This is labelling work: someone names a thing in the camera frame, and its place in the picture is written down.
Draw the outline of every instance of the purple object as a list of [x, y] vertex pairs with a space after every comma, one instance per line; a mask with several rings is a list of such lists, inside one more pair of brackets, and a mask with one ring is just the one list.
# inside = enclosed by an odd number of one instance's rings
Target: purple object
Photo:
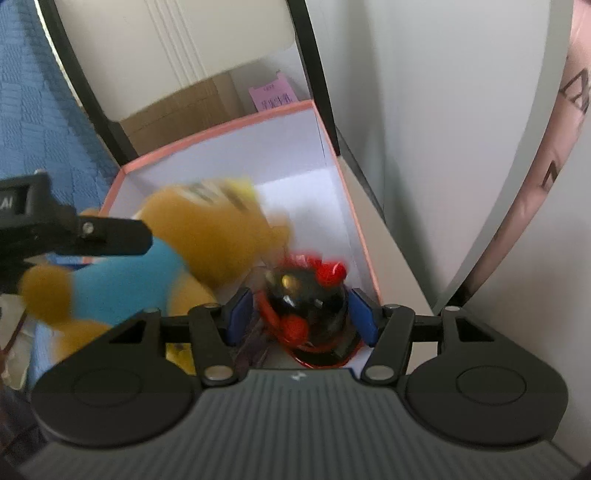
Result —
[[251, 87], [248, 93], [258, 112], [298, 101], [287, 77], [281, 72], [277, 73], [277, 80], [259, 88]]

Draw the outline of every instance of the yellow plush toy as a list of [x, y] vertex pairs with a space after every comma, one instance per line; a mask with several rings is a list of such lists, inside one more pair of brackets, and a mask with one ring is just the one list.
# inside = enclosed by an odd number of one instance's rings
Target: yellow plush toy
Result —
[[[263, 255], [284, 248], [286, 222], [271, 226], [247, 181], [170, 186], [151, 195], [138, 218], [154, 242], [140, 257], [108, 257], [77, 271], [38, 265], [21, 280], [28, 311], [62, 335], [59, 361], [142, 309], [185, 315], [215, 302], [213, 290], [239, 279]], [[194, 373], [186, 349], [167, 357]]]

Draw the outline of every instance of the red and black toy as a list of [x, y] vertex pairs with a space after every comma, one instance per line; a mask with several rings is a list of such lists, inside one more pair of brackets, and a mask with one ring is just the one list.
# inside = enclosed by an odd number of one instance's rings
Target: red and black toy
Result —
[[309, 368], [340, 367], [361, 345], [348, 317], [347, 270], [313, 254], [293, 254], [265, 276], [256, 299], [271, 334]]

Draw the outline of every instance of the blue textured fabric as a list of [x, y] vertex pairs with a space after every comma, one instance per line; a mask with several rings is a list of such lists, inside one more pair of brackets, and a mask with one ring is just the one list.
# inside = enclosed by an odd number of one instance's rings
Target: blue textured fabric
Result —
[[[0, 179], [47, 170], [53, 195], [78, 211], [102, 204], [118, 167], [53, 57], [33, 0], [0, 2]], [[38, 325], [29, 385], [51, 367]]]
[[370, 305], [354, 291], [348, 292], [349, 318], [362, 340], [369, 346], [375, 346], [378, 343], [378, 327], [374, 321], [374, 312]]
[[144, 308], [166, 312], [170, 288], [185, 269], [182, 257], [158, 238], [140, 257], [105, 258], [72, 274], [73, 317], [115, 326]]

